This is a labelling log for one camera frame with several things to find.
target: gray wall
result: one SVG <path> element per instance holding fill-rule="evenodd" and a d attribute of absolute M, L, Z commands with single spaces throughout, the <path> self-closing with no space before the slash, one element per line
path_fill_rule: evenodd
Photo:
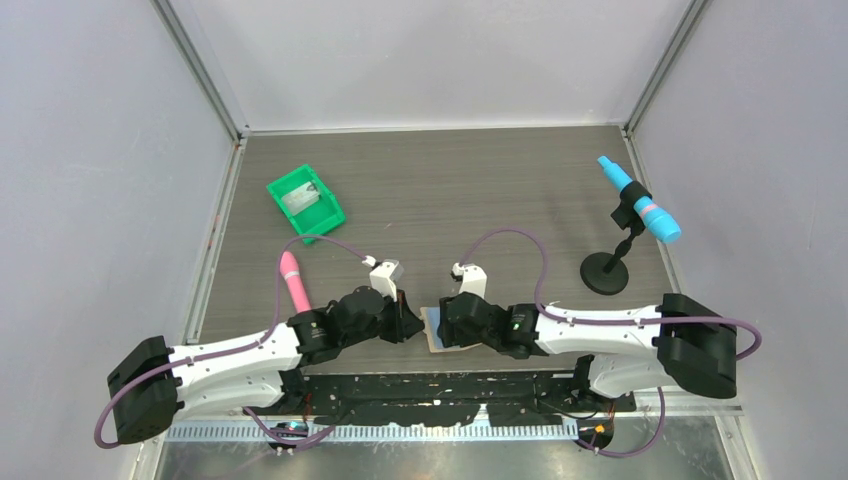
<path fill-rule="evenodd" d="M 844 0 L 713 2 L 636 134 L 686 291 L 765 335 L 739 365 L 764 478 L 848 467 L 846 18 Z"/>
<path fill-rule="evenodd" d="M 0 476 L 126 478 L 106 375 L 178 340 L 232 147 L 148 2 L 0 3 Z"/>
<path fill-rule="evenodd" d="M 689 1 L 186 0 L 180 14 L 254 130 L 596 125 L 627 119 Z"/>

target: microphone stand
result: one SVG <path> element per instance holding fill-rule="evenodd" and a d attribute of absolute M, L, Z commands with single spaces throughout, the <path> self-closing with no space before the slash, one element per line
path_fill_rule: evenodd
<path fill-rule="evenodd" d="M 634 210 L 636 200 L 644 196 L 651 198 L 650 192 L 637 181 L 621 190 L 621 203 L 610 217 L 620 229 L 629 228 L 630 234 L 615 247 L 615 253 L 596 252 L 583 259 L 580 278 L 589 290 L 601 295 L 616 295 L 627 287 L 630 274 L 621 259 L 630 252 L 633 240 L 645 231 L 645 224 Z"/>

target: wooden table surface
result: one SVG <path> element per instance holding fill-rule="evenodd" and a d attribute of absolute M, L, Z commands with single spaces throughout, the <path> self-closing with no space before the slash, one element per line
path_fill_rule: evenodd
<path fill-rule="evenodd" d="M 529 229 L 545 242 L 550 269 L 543 301 L 574 309 L 625 309 L 659 303 L 670 291 L 656 241 L 646 233 L 626 258 L 627 289 L 589 291 L 583 258 L 612 251 L 626 235 L 610 219 L 618 198 L 596 159 L 632 171 L 616 127 L 570 127 L 254 136 L 248 141 L 216 268 L 201 342 L 268 327 L 274 274 L 294 230 L 265 186 L 306 163 L 347 215 L 332 236 L 378 259 L 401 261 L 399 287 L 414 312 L 456 293 L 451 265 L 496 227 Z M 368 269 L 335 245 L 293 250 L 313 306 L 368 285 Z M 541 259 L 516 234 L 491 238 L 472 261 L 489 275 L 486 299 L 531 302 Z M 285 287 L 282 315 L 294 314 Z M 485 346 L 431 354 L 423 333 L 400 345 L 369 340 L 309 373 L 452 372 L 570 368 L 579 354 L 514 360 Z"/>

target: pink cylinder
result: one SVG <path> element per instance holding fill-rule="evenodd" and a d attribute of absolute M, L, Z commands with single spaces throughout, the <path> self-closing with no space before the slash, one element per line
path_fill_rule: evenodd
<path fill-rule="evenodd" d="M 300 268 L 291 252 L 283 252 L 283 258 L 280 260 L 280 275 L 289 287 L 289 295 L 292 297 L 297 313 L 312 310 L 309 297 L 306 296 L 306 289 L 303 288 L 303 282 L 300 280 Z"/>

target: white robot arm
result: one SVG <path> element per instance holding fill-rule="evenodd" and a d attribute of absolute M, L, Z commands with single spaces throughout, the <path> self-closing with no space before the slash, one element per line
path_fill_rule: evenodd
<path fill-rule="evenodd" d="M 487 277 L 482 268 L 454 264 L 451 274 L 462 283 L 457 296 L 440 302 L 439 334 L 445 346 L 483 343 L 519 359 L 590 353 L 578 362 L 578 367 L 583 363 L 588 369 L 578 368 L 576 375 L 583 375 L 585 387 L 606 398 L 669 385 L 716 398 L 736 394 L 735 331 L 700 324 L 668 328 L 650 321 L 663 316 L 717 316 L 684 295 L 667 294 L 662 304 L 630 310 L 581 311 L 549 305 L 540 312 L 535 304 L 503 309 L 484 300 Z"/>
<path fill-rule="evenodd" d="M 172 348 L 161 336 L 145 340 L 107 379 L 113 397 L 122 389 L 128 392 L 113 398 L 118 442 L 150 438 L 175 420 L 276 405 L 286 400 L 286 387 L 292 386 L 284 378 L 297 374 L 300 367 L 333 360 L 342 349 L 371 338 L 392 343 L 410 338 L 423 323 L 397 288 L 402 271 L 397 261 L 377 264 L 369 275 L 370 287 L 358 287 L 326 307 L 298 313 L 272 327 L 270 334 Z M 715 315 L 687 297 L 678 296 L 684 300 L 681 303 L 681 298 L 669 301 L 666 295 L 661 305 L 623 311 L 553 306 L 539 311 L 535 304 L 504 309 L 484 300 L 487 278 L 482 268 L 455 265 L 452 273 L 462 285 L 459 294 L 440 300 L 438 334 L 445 346 L 483 343 L 517 359 L 586 352 L 572 382 L 578 400 L 579 395 L 615 399 L 635 389 L 666 385 L 718 398 L 735 395 L 735 331 L 731 335 L 707 331 L 709 327 L 699 324 L 684 329 L 642 324 L 662 316 Z M 729 367 L 724 360 L 713 360 L 717 352 L 730 353 L 734 360 Z M 715 365 L 721 367 L 720 375 Z M 153 375 L 155 369 L 162 373 L 131 390 L 124 388 L 143 375 Z"/>

